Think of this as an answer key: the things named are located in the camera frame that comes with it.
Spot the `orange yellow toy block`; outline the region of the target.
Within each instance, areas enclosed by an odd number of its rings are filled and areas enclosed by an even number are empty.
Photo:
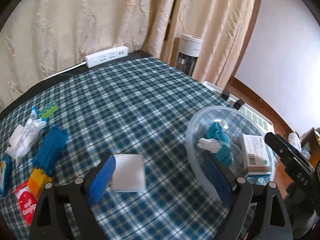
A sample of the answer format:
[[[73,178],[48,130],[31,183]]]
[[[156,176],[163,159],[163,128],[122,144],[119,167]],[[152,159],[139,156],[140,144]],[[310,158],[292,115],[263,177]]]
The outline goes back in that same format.
[[[31,193],[39,198],[44,186],[52,182],[53,179],[45,174],[45,172],[40,168],[33,169],[31,176],[27,182],[27,186],[29,187]]]

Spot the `white medicine box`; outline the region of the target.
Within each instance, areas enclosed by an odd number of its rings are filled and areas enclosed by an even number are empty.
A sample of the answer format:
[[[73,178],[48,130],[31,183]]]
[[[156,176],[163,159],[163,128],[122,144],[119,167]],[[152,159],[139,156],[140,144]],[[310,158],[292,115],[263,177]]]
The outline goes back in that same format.
[[[262,136],[243,134],[241,150],[246,177],[265,178],[271,175],[269,156]]]

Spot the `red balloon glue packet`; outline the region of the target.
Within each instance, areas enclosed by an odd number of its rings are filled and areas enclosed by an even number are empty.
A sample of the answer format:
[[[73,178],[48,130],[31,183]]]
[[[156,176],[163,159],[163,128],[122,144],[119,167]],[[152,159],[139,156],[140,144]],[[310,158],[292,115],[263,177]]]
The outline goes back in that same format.
[[[25,220],[26,224],[30,226],[32,224],[34,212],[37,206],[37,199],[29,189],[27,182],[21,184],[14,191],[14,194],[17,198],[23,219]]]

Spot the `dark blue snack packet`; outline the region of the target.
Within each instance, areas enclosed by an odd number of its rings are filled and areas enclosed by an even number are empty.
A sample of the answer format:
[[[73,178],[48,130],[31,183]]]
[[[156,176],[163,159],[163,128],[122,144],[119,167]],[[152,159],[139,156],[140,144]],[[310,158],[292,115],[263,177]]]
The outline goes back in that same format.
[[[67,140],[68,133],[66,129],[59,129],[57,125],[50,128],[35,158],[32,160],[33,167],[40,168],[47,176],[51,177],[58,160],[62,156]]]

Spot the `white sponge block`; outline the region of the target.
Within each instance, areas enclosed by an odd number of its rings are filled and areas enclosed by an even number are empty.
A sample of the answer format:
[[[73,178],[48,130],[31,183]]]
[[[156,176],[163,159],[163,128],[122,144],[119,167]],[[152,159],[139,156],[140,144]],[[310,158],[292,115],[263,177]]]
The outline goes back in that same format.
[[[140,154],[116,154],[116,169],[111,187],[117,192],[139,192],[146,189],[143,156]]]

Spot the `blue white cracker packet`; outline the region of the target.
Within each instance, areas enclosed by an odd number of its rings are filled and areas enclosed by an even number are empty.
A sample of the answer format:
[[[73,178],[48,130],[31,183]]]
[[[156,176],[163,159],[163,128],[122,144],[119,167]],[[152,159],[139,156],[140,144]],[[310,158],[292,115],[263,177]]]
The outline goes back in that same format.
[[[12,172],[12,159],[5,155],[1,160],[1,196],[6,197],[9,191],[10,177]]]

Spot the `white plastic packet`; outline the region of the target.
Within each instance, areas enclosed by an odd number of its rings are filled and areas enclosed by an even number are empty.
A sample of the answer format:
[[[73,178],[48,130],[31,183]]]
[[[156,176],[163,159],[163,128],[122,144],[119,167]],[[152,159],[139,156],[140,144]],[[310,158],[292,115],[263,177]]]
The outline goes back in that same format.
[[[15,128],[9,138],[9,146],[5,152],[14,159],[16,166],[19,165],[21,159],[31,150],[46,124],[47,121],[40,118],[37,108],[33,107],[25,125],[18,125]]]

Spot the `teal towel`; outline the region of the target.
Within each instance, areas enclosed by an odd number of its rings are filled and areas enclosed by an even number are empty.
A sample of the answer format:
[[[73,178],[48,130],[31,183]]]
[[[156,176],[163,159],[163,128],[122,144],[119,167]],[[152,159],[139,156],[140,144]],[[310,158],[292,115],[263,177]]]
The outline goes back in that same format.
[[[213,153],[218,161],[225,167],[230,167],[234,161],[230,149],[231,140],[225,133],[228,125],[221,119],[217,119],[206,130],[204,137],[197,141],[197,147]]]

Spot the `clear plastic bowl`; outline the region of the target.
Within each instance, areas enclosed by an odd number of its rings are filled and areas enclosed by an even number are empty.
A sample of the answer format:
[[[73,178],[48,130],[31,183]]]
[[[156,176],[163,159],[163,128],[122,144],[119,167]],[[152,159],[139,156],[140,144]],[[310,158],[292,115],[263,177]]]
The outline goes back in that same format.
[[[246,116],[241,111],[225,106],[205,107],[193,115],[185,132],[185,149],[189,164],[196,179],[204,190],[214,200],[221,201],[214,185],[206,174],[206,154],[197,143],[206,137],[206,132],[214,123],[218,122],[223,127],[223,132],[230,139],[230,149],[233,155],[231,171],[237,176],[244,176],[244,160],[241,152],[241,139],[244,134],[264,137],[267,132],[274,132],[273,126],[258,117],[253,118],[253,113]]]

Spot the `green toy brick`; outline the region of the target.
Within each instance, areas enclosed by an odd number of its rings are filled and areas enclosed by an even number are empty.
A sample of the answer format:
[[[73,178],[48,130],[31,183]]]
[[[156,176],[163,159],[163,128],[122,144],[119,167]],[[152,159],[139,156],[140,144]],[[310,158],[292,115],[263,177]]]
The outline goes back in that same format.
[[[41,119],[48,119],[50,116],[52,116],[55,112],[59,110],[59,107],[57,103],[55,102],[50,102],[43,106],[39,111],[38,111],[38,117]]]

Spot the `black power adapter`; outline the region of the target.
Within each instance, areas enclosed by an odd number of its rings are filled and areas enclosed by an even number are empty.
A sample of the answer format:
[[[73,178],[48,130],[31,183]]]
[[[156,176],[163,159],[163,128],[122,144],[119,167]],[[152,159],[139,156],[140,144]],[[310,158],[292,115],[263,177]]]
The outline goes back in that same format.
[[[228,90],[224,89],[222,92],[221,92],[221,98],[225,101],[228,101],[229,99],[229,96],[230,96],[230,93]]]
[[[233,104],[233,108],[238,111],[244,104],[245,102],[242,99],[239,99]]]

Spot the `plaid blue tablecloth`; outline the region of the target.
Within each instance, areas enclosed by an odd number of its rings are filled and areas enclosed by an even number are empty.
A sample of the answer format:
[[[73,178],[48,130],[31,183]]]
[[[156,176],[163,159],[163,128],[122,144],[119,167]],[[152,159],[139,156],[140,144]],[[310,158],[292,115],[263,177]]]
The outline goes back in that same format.
[[[55,180],[85,176],[108,153],[140,154],[146,189],[108,187],[92,213],[110,239],[213,239],[228,207],[198,183],[188,163],[184,135],[198,111],[227,106],[203,84],[154,57],[105,65],[65,78],[48,89],[35,86],[1,112],[1,151],[33,107],[54,102],[48,119],[69,138]]]

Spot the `white power strip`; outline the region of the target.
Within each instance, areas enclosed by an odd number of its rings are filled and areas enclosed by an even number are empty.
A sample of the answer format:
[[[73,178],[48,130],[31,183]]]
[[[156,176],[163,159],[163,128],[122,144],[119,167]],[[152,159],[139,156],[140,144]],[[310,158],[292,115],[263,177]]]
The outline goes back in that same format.
[[[114,47],[107,50],[102,50],[102,51],[87,55],[85,57],[86,66],[88,68],[92,68],[102,63],[127,57],[128,54],[129,54],[129,49],[126,46],[119,46],[119,47]]]

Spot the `white tower fan heater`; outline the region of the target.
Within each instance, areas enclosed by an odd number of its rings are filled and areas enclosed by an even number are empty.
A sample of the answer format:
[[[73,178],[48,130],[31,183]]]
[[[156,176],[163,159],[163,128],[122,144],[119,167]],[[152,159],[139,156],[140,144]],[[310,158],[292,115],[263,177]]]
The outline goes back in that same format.
[[[203,40],[190,34],[182,34],[178,46],[178,56],[175,67],[188,76],[192,76],[199,58]]]

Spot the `beige patterned curtain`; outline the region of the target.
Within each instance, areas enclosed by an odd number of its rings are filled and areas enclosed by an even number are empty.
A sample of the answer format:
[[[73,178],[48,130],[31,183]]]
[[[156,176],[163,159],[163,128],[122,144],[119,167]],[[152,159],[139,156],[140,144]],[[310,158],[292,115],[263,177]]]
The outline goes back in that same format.
[[[225,86],[254,0],[1,0],[1,109],[91,53],[127,46],[172,63],[182,34],[203,40],[192,77]]]

